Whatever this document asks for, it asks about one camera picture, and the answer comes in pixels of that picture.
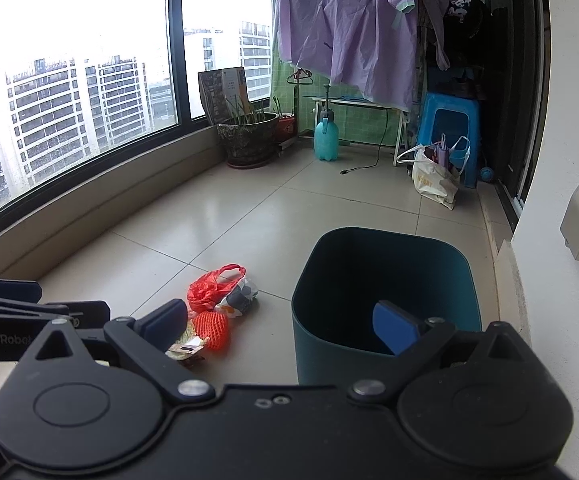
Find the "window frame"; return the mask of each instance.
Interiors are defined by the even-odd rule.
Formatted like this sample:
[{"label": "window frame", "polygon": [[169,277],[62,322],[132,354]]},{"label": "window frame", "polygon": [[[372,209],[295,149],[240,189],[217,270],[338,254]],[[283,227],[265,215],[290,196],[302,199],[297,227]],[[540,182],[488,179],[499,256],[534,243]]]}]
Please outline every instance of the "window frame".
[{"label": "window frame", "polygon": [[[174,108],[178,124],[143,137],[130,140],[127,144],[111,147],[108,151],[91,158],[74,168],[50,177],[42,184],[12,199],[0,208],[0,232],[30,214],[50,200],[73,189],[79,184],[109,170],[134,156],[157,148],[167,142],[187,136],[209,126],[205,116],[192,119],[189,109],[189,89],[185,63],[185,34],[182,21],[182,0],[166,0],[167,41],[170,55],[170,81],[174,95]],[[269,98],[254,101],[269,106]]]}]

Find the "blue gripper pad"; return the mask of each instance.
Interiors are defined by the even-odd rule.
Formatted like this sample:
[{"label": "blue gripper pad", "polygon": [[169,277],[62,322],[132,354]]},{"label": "blue gripper pad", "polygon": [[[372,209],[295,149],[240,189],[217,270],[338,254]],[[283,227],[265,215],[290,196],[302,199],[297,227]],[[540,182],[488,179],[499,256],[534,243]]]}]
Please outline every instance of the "blue gripper pad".
[{"label": "blue gripper pad", "polygon": [[165,352],[187,328],[187,305],[170,300],[134,323],[134,332]]},{"label": "blue gripper pad", "polygon": [[25,282],[23,280],[0,280],[0,298],[6,300],[26,301],[38,303],[43,290],[38,282]]},{"label": "blue gripper pad", "polygon": [[372,324],[374,333],[394,355],[398,355],[416,343],[421,337],[423,326],[420,319],[386,300],[375,304]]}]

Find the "windowsill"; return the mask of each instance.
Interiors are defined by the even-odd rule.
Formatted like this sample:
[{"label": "windowsill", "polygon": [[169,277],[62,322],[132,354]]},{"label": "windowsill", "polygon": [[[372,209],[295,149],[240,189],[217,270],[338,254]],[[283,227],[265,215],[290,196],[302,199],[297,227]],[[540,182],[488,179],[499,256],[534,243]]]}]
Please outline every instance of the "windowsill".
[{"label": "windowsill", "polygon": [[223,160],[213,126],[90,178],[0,232],[0,277],[35,280],[122,219]]}]

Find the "power cord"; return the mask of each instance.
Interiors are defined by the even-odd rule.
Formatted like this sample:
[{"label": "power cord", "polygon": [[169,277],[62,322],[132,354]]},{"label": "power cord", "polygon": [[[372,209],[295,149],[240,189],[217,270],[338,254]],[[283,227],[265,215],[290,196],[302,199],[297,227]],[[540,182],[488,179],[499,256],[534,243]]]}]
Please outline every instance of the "power cord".
[{"label": "power cord", "polygon": [[367,168],[373,168],[378,165],[378,160],[380,160],[380,148],[383,147],[383,141],[385,140],[385,134],[387,133],[387,122],[389,121],[389,110],[385,109],[385,130],[383,132],[383,137],[380,139],[380,144],[378,144],[378,155],[376,156],[376,161],[371,166],[357,166],[355,168],[351,168],[351,170],[342,170],[341,175],[349,173],[349,171],[356,171],[356,170],[367,170]]}]

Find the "spray bottle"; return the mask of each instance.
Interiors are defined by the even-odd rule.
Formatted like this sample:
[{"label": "spray bottle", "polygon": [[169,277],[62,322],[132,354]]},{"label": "spray bottle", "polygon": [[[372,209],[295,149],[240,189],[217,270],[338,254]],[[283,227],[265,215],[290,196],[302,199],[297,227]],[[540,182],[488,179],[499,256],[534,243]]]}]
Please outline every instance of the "spray bottle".
[{"label": "spray bottle", "polygon": [[338,126],[333,122],[333,111],[329,107],[329,85],[325,86],[325,109],[321,112],[321,122],[314,131],[314,152],[318,160],[338,158]]}]

